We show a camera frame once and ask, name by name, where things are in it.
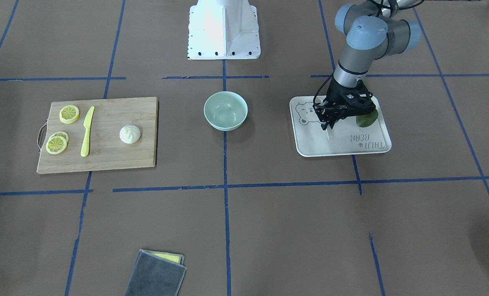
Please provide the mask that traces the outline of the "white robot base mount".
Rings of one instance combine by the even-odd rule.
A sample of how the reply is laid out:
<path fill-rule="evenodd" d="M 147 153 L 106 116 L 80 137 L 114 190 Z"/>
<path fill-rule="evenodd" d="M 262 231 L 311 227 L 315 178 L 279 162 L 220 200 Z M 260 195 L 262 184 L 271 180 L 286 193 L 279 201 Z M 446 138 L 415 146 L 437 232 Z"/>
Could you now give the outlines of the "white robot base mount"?
<path fill-rule="evenodd" d="M 256 6 L 247 0 L 198 0 L 189 8 L 189 60 L 249 60 L 261 56 Z"/>

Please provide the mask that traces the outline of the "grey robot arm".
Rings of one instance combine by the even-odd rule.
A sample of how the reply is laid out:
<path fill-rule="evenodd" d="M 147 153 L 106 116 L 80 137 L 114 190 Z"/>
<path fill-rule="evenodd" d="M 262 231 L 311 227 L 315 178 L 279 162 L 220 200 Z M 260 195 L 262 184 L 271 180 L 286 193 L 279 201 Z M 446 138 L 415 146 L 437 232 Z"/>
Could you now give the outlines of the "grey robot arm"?
<path fill-rule="evenodd" d="M 364 79 L 372 62 L 407 52 L 417 46 L 421 29 L 417 21 L 394 19 L 400 11 L 422 4 L 421 0 L 366 0 L 346 4 L 335 15 L 335 27 L 346 36 L 346 44 L 333 73 L 325 81 L 326 96 L 314 96 L 312 107 L 321 129 L 333 129 L 348 117 L 376 112 L 373 93 Z"/>

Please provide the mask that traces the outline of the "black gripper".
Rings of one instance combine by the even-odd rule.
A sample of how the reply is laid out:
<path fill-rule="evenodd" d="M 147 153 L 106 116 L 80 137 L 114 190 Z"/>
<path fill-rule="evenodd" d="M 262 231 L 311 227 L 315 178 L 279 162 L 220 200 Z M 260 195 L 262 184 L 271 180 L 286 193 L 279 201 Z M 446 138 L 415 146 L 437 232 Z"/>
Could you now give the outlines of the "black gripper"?
<path fill-rule="evenodd" d="M 325 98 L 318 101 L 318 93 L 329 80 L 331 82 Z M 332 130 L 339 120 L 370 114 L 376 109 L 373 97 L 373 93 L 367 89 L 362 79 L 357 79 L 355 86 L 349 88 L 328 78 L 313 97 L 313 109 L 318 116 L 321 129 L 325 131 L 329 126 Z"/>

